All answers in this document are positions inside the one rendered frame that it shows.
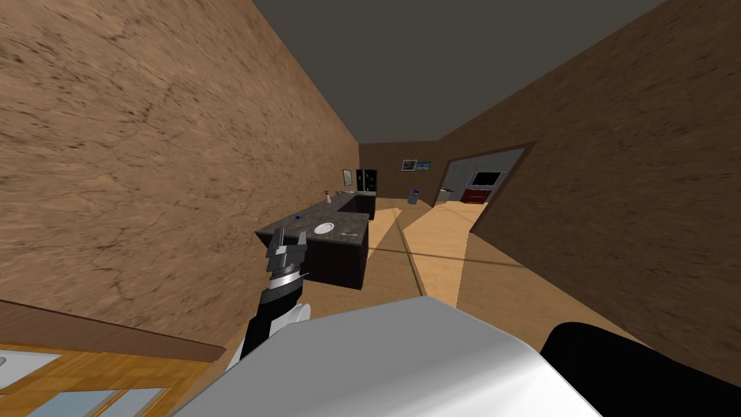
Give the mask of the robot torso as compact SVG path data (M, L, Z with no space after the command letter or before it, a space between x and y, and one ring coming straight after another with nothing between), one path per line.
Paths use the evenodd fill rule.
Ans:
M288 324L173 417L601 417L517 337L428 296Z

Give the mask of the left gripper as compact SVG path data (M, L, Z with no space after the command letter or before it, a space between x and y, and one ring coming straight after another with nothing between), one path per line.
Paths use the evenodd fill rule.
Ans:
M268 248L266 258L268 258L267 272L275 272L289 266L300 267L305 259L307 250L307 232L302 231L298 237L296 245L284 245L284 228L274 230L274 246Z

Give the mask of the wooden door with glass panes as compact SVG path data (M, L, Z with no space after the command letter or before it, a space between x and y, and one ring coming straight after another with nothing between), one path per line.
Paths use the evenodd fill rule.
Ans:
M119 353L59 350L0 343L2 350L53 353L58 358L0 389L0 417L27 417L63 391L165 388L144 417L169 417L213 382L230 359L213 363Z

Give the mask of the dark kitchen counter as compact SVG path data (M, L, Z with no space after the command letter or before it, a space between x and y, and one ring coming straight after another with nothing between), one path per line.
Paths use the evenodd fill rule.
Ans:
M284 229L284 244L294 245L306 233L307 250L301 263L306 280L363 288L368 257L368 227L374 218L376 195L340 193L330 203L320 201L255 231L269 246L276 228Z

